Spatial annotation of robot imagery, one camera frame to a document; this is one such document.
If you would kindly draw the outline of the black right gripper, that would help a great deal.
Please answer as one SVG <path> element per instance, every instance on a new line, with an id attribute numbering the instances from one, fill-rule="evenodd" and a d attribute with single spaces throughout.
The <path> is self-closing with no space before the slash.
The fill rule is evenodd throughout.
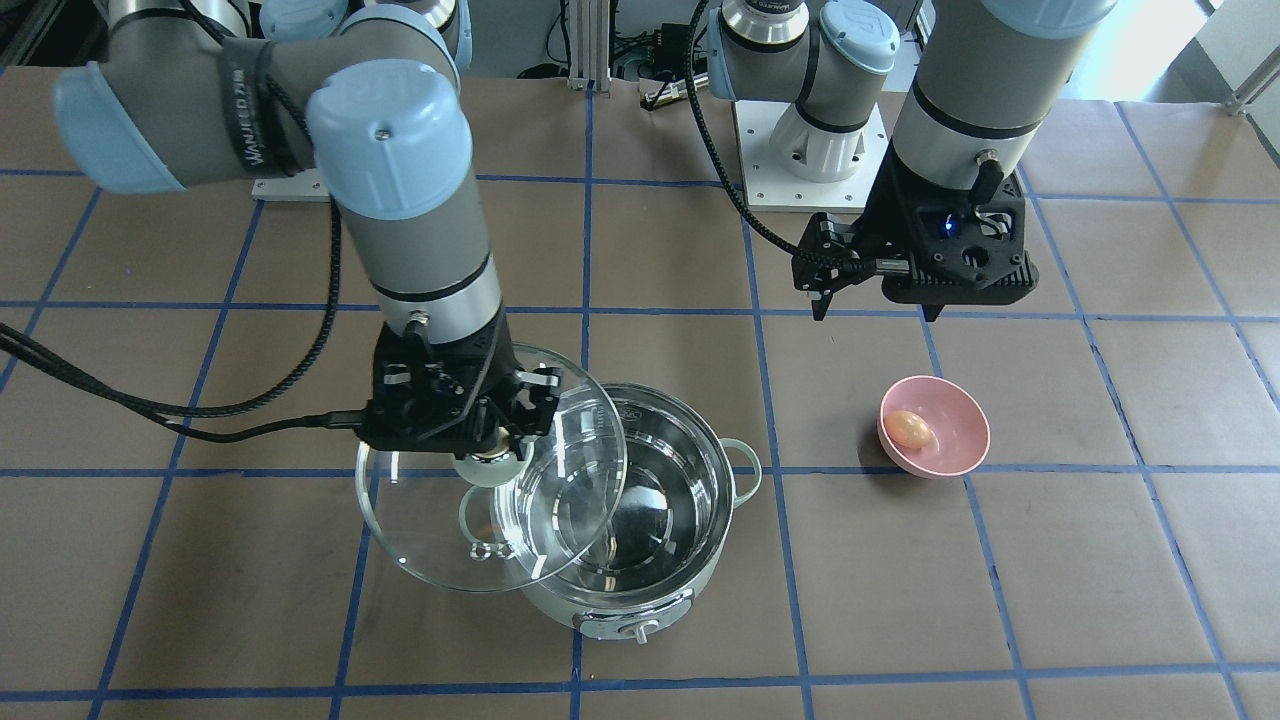
<path id="1" fill-rule="evenodd" d="M 474 441 L 471 451 L 506 451 L 506 430 L 515 438 L 550 432 L 563 370 L 518 370 L 506 311 L 454 342 L 424 337 L 381 325 L 372 352 L 372 439 Z"/>

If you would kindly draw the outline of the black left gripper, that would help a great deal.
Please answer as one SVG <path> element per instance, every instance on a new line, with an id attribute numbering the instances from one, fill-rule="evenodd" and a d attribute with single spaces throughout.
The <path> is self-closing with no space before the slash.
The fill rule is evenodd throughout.
<path id="1" fill-rule="evenodd" d="M 995 155 L 975 159 L 975 179 L 960 190 L 936 184 L 911 170 L 896 155 L 884 158 L 863 220 L 895 247 L 909 251 L 924 272 L 961 286 L 993 284 L 1001 251 L 1001 231 L 986 234 L 980 206 L 1001 184 L 1001 161 Z M 822 322 L 833 296 L 873 275 L 874 238 L 858 223 L 842 223 L 819 211 L 809 217 L 791 259 L 794 288 L 810 301 L 812 318 Z M 922 304 L 925 323 L 934 323 L 945 304 Z"/>

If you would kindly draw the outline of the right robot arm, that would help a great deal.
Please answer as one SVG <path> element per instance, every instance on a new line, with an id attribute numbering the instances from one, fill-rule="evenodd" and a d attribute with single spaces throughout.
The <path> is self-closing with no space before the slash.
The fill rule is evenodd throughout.
<path id="1" fill-rule="evenodd" d="M 492 454 L 545 436 L 561 373 L 515 356 L 460 104 L 462 1 L 306 3 L 316 38 L 250 36 L 243 1 L 114 1 L 108 59 L 64 70 L 52 114 L 113 193 L 319 172 L 384 324 L 355 416 L 379 450 Z"/>

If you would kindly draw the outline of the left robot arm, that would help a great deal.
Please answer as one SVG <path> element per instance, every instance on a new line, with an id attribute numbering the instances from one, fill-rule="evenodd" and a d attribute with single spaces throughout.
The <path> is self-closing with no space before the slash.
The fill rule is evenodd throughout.
<path id="1" fill-rule="evenodd" d="M 938 1 L 934 28 L 890 132 L 867 205 L 849 224 L 826 211 L 790 243 L 731 202 L 791 256 L 815 320 L 841 290 L 881 278 L 883 296 L 934 320 L 948 305 L 1007 306 L 1039 273 L 1025 247 L 1014 172 L 1111 1 Z M 858 172 L 854 145 L 901 44 L 867 1 L 700 1 L 710 91 L 785 105 L 771 151 L 805 181 Z"/>

